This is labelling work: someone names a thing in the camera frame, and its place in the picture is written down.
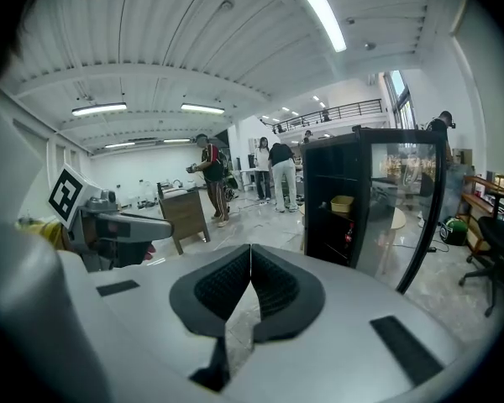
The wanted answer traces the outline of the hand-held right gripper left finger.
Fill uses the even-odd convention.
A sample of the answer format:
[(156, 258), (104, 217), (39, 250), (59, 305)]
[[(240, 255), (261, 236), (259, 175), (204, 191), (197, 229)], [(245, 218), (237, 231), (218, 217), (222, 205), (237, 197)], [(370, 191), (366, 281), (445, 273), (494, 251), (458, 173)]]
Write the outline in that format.
[(248, 245), (95, 273), (74, 254), (60, 262), (87, 345), (66, 361), (77, 402), (252, 403), (247, 375), (229, 373), (225, 321), (195, 290), (244, 275)]

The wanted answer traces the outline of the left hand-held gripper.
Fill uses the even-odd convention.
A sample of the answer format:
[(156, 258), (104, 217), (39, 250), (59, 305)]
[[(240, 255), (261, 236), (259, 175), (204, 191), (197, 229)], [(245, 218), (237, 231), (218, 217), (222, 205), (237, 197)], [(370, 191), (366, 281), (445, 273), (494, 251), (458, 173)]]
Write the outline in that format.
[[(71, 165), (62, 165), (48, 197), (48, 205), (61, 225), (65, 250), (81, 257), (89, 271), (111, 270), (141, 264), (145, 242), (119, 242), (113, 220), (120, 213), (115, 193), (103, 190)], [(153, 241), (170, 238), (173, 223), (165, 219), (120, 214), (129, 225), (127, 241)]]

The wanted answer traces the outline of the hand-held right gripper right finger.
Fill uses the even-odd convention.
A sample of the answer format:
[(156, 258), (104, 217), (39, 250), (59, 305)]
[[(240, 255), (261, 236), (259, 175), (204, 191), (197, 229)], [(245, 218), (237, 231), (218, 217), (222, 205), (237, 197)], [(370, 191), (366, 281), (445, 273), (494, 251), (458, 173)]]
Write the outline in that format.
[(247, 403), (376, 403), (412, 389), (371, 321), (394, 316), (446, 367), (462, 345), (444, 326), (392, 288), (359, 271), (282, 249), (266, 248), (315, 275), (322, 312), (298, 337), (255, 348), (234, 377)]

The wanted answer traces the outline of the cream plastic tray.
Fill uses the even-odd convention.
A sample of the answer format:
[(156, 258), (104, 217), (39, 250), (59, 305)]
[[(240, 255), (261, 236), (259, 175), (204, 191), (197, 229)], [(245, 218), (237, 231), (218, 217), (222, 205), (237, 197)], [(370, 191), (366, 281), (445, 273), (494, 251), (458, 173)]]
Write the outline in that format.
[(332, 198), (331, 211), (339, 212), (344, 214), (349, 214), (354, 203), (354, 198), (352, 196), (338, 195)]

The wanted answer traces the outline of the person's left forearm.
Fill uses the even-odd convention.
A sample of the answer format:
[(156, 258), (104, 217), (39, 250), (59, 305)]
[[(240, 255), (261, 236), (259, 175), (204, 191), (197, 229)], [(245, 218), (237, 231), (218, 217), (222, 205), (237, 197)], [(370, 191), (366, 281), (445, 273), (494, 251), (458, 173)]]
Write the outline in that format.
[(40, 221), (31, 218), (19, 219), (15, 223), (18, 230), (36, 234), (49, 242), (56, 250), (73, 252), (68, 232), (58, 220)]

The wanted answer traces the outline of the wooden cabinet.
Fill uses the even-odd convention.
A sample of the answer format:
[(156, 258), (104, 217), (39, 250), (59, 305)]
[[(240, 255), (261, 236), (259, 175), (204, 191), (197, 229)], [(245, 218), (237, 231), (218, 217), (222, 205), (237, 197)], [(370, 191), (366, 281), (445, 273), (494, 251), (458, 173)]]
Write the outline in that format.
[(183, 255), (181, 240), (184, 238), (202, 233), (205, 241), (210, 242), (211, 238), (198, 189), (171, 188), (163, 190), (160, 183), (157, 184), (157, 188), (162, 216), (173, 226), (171, 237), (177, 253)]

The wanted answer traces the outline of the long ceiling light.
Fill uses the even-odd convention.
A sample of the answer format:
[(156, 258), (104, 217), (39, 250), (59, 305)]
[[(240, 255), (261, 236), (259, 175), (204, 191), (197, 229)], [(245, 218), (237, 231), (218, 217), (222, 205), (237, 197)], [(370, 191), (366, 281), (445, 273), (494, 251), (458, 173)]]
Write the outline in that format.
[(181, 110), (188, 111), (188, 112), (197, 112), (197, 113), (209, 113), (209, 114), (215, 114), (215, 115), (222, 115), (225, 112), (225, 110), (220, 107), (210, 107), (210, 106), (191, 104), (191, 103), (182, 103)]
[(71, 111), (73, 116), (81, 117), (92, 114), (99, 113), (113, 113), (125, 111), (127, 109), (127, 105), (125, 102), (116, 102), (116, 103), (107, 103), (101, 105), (93, 105), (89, 107), (79, 107), (75, 108)]
[(347, 50), (344, 35), (328, 0), (307, 0), (323, 26), (336, 53)]

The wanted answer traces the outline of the green helmet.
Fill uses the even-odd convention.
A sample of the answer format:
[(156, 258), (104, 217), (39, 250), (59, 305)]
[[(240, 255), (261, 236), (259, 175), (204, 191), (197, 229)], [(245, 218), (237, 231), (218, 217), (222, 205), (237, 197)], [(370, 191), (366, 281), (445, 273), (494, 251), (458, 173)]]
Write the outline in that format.
[(454, 246), (462, 246), (467, 239), (468, 226), (457, 217), (448, 217), (440, 223), (439, 236), (441, 240)]

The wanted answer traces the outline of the black office chair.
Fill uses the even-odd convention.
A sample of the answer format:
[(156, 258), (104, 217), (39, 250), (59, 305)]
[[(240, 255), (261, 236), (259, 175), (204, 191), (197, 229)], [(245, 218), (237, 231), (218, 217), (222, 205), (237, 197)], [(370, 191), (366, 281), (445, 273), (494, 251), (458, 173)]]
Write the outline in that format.
[(458, 282), (459, 286), (464, 286), (472, 278), (486, 277), (490, 280), (491, 303), (484, 312), (485, 317), (489, 317), (496, 306), (498, 286), (504, 288), (504, 220), (498, 218), (500, 200), (504, 198), (504, 194), (499, 191), (491, 191), (490, 194), (495, 198), (492, 215), (479, 218), (478, 228), (491, 249), (483, 254), (472, 254), (467, 262), (476, 260), (482, 268), (466, 273)]

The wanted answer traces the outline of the wooden shelf unit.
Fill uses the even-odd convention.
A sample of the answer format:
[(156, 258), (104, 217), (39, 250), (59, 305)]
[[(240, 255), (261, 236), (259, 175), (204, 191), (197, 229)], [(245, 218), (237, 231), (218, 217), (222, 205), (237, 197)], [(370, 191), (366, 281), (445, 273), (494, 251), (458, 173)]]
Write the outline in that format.
[(504, 221), (504, 175), (488, 172), (486, 177), (465, 175), (456, 217), (467, 225), (466, 244), (472, 254), (489, 251), (478, 226), (482, 217)]

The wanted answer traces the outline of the black balcony railing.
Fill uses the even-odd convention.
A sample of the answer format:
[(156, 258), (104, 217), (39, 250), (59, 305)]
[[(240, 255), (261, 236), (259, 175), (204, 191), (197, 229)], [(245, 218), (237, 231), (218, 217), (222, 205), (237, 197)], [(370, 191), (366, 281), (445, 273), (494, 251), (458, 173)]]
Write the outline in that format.
[(273, 133), (286, 133), (298, 128), (307, 128), (320, 123), (330, 123), (347, 118), (367, 117), (383, 113), (384, 107), (381, 99), (355, 102), (339, 107), (323, 108), (320, 111), (294, 116), (293, 118), (273, 123), (267, 123)]

